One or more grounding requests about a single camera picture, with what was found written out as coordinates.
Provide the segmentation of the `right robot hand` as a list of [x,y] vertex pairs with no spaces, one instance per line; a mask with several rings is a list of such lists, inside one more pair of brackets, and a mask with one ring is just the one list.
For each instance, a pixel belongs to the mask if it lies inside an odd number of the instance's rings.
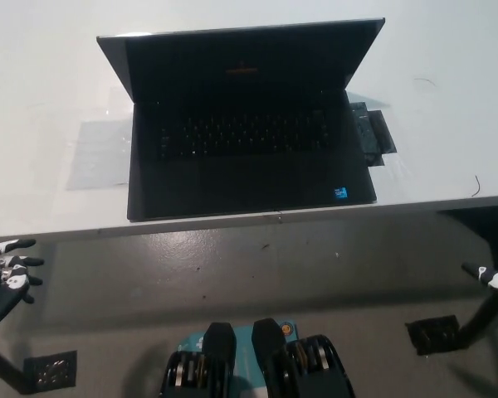
[[463,263],[461,268],[482,285],[498,294],[498,270],[473,263]]

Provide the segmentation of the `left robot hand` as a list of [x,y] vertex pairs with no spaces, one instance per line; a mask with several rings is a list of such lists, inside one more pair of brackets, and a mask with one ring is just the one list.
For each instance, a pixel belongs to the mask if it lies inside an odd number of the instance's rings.
[[17,249],[33,247],[35,239],[14,239],[0,242],[0,322],[23,300],[33,304],[28,293],[32,286],[41,286],[43,281],[29,273],[29,267],[45,264],[45,260],[24,255],[8,255]]

